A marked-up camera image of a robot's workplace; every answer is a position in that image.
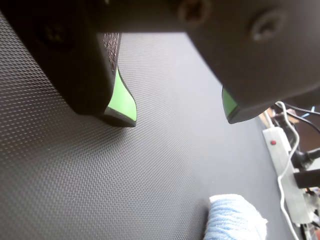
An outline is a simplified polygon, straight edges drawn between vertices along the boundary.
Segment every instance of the dark gray textured mat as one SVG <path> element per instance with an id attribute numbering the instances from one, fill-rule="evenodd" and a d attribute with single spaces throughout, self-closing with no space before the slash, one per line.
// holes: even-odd
<path id="1" fill-rule="evenodd" d="M 227 123 L 184 34 L 122 35 L 138 119 L 120 129 L 75 114 L 3 19 L 0 30 L 1 239 L 201 239 L 221 193 L 252 202 L 269 239 L 290 239 L 260 126 Z"/>

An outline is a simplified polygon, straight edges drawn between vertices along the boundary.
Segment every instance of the green accent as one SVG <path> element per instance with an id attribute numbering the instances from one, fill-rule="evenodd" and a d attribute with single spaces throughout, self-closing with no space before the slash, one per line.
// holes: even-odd
<path id="1" fill-rule="evenodd" d="M 137 121 L 136 102 L 122 82 L 118 68 L 116 68 L 113 93 L 108 107 Z"/>
<path id="2" fill-rule="evenodd" d="M 222 90 L 222 102 L 224 108 L 224 114 L 228 118 L 230 113 L 237 107 L 236 101 L 230 96 L 225 88 Z"/>

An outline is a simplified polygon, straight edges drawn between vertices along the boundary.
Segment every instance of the light blue yarn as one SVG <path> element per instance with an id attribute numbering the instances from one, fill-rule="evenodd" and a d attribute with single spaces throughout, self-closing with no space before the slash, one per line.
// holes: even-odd
<path id="1" fill-rule="evenodd" d="M 265 240 L 267 220 L 236 194 L 210 198 L 211 207 L 204 240 Z"/>

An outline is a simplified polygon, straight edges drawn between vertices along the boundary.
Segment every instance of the power strip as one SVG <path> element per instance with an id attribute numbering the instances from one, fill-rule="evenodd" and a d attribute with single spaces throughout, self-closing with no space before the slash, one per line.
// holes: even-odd
<path id="1" fill-rule="evenodd" d="M 291 146 L 281 127 L 271 127 L 262 131 L 270 152 L 274 168 L 279 176 L 284 171 L 289 159 Z M 294 177 L 294 166 L 290 162 L 289 167 L 282 178 L 282 187 L 285 203 L 290 219 L 295 224 L 308 224 L 312 222 L 313 211 L 305 201 L 305 191 L 297 187 Z"/>

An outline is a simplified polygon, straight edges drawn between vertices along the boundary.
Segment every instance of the screw head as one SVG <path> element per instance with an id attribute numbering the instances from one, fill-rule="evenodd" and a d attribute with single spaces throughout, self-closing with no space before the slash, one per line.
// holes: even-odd
<path id="1" fill-rule="evenodd" d="M 274 38 L 285 26 L 287 13 L 279 8 L 268 10 L 253 20 L 250 27 L 251 39 L 266 42 Z"/>
<path id="2" fill-rule="evenodd" d="M 65 52 L 71 48 L 70 34 L 61 22 L 45 22 L 36 28 L 39 39 L 49 48 Z"/>
<path id="3" fill-rule="evenodd" d="M 210 13 L 211 2 L 209 0 L 183 0 L 177 10 L 180 22 L 190 28 L 204 24 Z"/>

